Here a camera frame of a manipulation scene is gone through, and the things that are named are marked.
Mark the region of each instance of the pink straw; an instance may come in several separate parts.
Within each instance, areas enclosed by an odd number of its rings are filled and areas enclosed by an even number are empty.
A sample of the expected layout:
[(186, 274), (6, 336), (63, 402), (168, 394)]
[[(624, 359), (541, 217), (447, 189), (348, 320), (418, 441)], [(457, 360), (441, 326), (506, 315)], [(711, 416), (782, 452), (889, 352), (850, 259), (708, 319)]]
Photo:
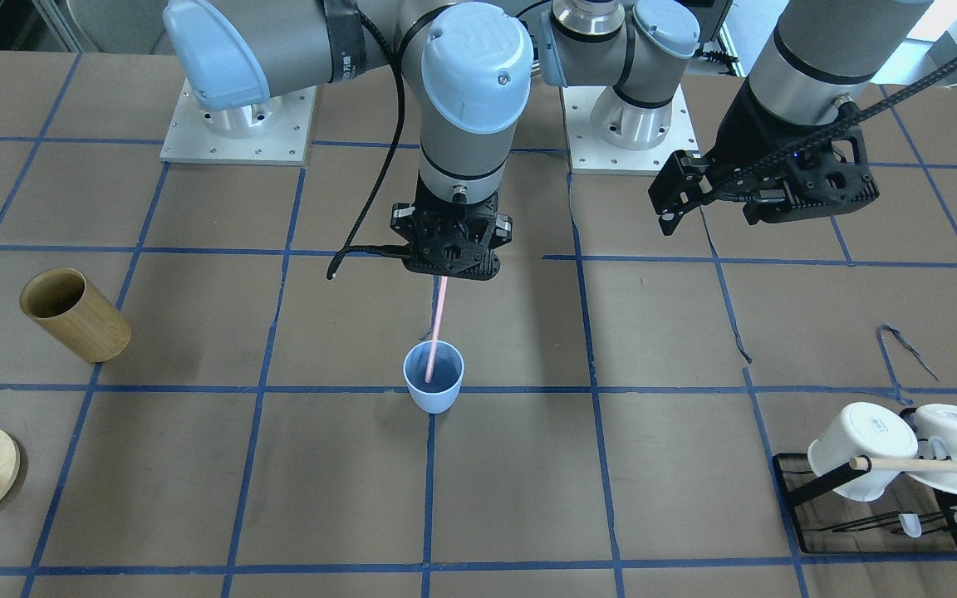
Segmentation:
[(430, 333), (430, 353), (426, 357), (426, 376), (423, 381), (430, 383), (434, 377), (434, 353), (438, 350), (438, 333), (441, 332), (441, 313), (445, 309), (445, 288), (449, 286), (447, 277), (440, 277), (441, 287), (438, 288), (438, 306), (434, 310), (434, 332)]

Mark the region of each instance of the wooden stick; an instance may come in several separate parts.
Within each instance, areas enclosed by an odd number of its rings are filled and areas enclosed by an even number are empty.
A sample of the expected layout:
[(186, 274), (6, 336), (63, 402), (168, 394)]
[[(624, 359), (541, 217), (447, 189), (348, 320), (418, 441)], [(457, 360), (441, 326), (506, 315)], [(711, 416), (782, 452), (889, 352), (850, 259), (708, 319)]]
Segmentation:
[(423, 381), (430, 383), (434, 378), (434, 353), (438, 350), (438, 334), (441, 332), (441, 314), (445, 310), (445, 288), (449, 286), (448, 277), (440, 277), (441, 285), (438, 287), (438, 306), (434, 310), (434, 330), (430, 333), (430, 352), (426, 357), (426, 375)]
[(927, 458), (853, 457), (851, 469), (862, 472), (957, 473), (957, 461), (931, 461)]

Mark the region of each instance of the light blue joint cap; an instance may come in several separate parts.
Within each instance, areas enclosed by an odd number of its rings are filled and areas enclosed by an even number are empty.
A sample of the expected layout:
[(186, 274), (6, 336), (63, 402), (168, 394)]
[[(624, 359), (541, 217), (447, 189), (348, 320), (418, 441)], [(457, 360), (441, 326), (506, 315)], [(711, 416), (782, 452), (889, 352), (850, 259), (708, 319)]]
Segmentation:
[(198, 102), (210, 110), (227, 110), (269, 100), (258, 58), (208, 0), (171, 0), (163, 17)]
[(634, 22), (653, 44), (673, 56), (691, 58), (699, 48), (698, 20), (675, 0), (638, 0)]
[(420, 69), (438, 113), (491, 135), (515, 124), (531, 95), (531, 37), (519, 19), (485, 2), (455, 4), (430, 23)]

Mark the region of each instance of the cup rack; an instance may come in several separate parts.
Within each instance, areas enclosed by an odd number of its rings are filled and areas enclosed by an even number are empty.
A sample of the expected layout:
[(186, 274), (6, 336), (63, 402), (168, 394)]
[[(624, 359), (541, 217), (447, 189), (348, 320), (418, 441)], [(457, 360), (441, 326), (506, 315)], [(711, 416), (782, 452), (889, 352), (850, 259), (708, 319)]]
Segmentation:
[(805, 553), (957, 551), (957, 495), (896, 477), (885, 495), (857, 502), (832, 490), (866, 473), (851, 462), (816, 476), (804, 453), (773, 457), (778, 492)]

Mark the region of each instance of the bamboo cup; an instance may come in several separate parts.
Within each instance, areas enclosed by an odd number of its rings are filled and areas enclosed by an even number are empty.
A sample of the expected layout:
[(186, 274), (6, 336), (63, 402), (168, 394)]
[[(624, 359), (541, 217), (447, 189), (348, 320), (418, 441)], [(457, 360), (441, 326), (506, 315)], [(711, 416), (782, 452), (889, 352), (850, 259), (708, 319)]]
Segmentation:
[(132, 326), (117, 307), (73, 268), (34, 277), (20, 294), (20, 309), (86, 362), (113, 359), (132, 338)]

